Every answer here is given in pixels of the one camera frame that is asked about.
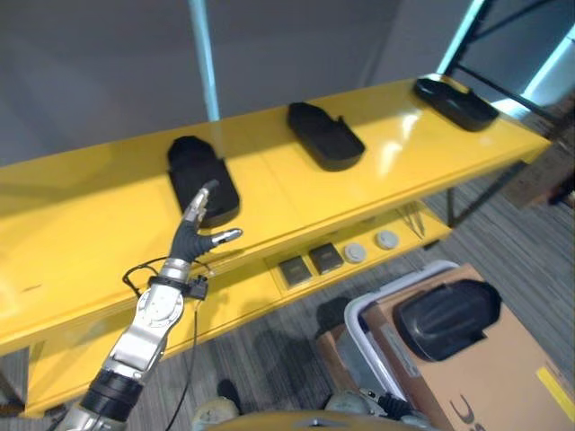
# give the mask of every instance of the box label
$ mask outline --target box label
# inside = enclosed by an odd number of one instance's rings
[[[405,348],[403,348],[402,342],[399,339],[399,337],[397,336],[397,334],[395,333],[394,328],[392,328],[392,325],[390,325],[389,323],[386,323],[384,326],[382,326],[380,328],[380,330],[384,334],[384,337],[387,340],[387,343],[389,344],[389,346],[392,348],[395,355],[399,359],[399,362],[402,363],[403,368],[405,369],[405,372],[410,377],[421,376],[420,370],[411,360],[411,356],[410,356],[409,352],[407,352],[405,350]]]

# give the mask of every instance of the black tray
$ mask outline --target black tray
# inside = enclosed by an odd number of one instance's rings
[[[443,361],[484,339],[500,317],[501,298],[489,283],[459,280],[416,294],[394,307],[394,323],[413,353]]]
[[[307,152],[326,171],[349,168],[366,149],[342,117],[334,121],[324,110],[309,103],[291,103],[287,123]]]
[[[210,196],[201,227],[227,223],[240,211],[240,197],[223,160],[211,145],[195,136],[182,136],[173,141],[168,151],[170,180],[183,212],[198,190],[208,181],[219,186]]]
[[[415,82],[413,91],[438,112],[470,132],[485,129],[500,114],[473,90],[459,92],[441,81],[420,78]]]

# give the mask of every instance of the robotic arm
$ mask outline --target robotic arm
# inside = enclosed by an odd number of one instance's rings
[[[82,400],[70,409],[56,431],[120,431],[164,354],[168,333],[183,313],[183,298],[203,299],[206,285],[189,282],[191,263],[219,244],[242,235],[231,229],[198,234],[206,204],[217,181],[205,184],[184,212],[160,273],[137,301],[136,315],[119,337]]]

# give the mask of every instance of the yellow sticker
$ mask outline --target yellow sticker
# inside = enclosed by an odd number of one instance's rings
[[[575,422],[575,403],[573,403],[573,400],[561,385],[557,383],[555,377],[544,366],[537,370],[537,377],[555,398],[555,401],[557,401],[557,404],[559,404],[559,407],[562,408],[567,417],[571,419],[571,422]]]

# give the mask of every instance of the lower shelf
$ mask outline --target lower shelf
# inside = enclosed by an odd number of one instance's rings
[[[199,308],[198,342],[212,339],[361,270],[447,237],[449,228],[422,203],[417,205],[425,225],[424,237],[412,230],[403,213],[394,210],[213,277],[208,298]],[[396,233],[400,240],[398,247],[389,251],[379,248],[375,235],[381,230]],[[332,242],[340,254],[346,244],[361,243],[367,250],[367,258],[359,264],[345,262],[341,267],[319,275],[307,252],[327,242]],[[304,258],[312,277],[300,286],[288,288],[278,263],[296,255]],[[170,334],[165,357],[191,346],[193,306],[192,302],[186,304],[181,321]],[[41,416],[46,409],[85,392],[111,347],[130,324],[133,313],[128,310],[102,321],[62,330],[57,338],[34,345],[29,365],[28,400],[22,415]]]

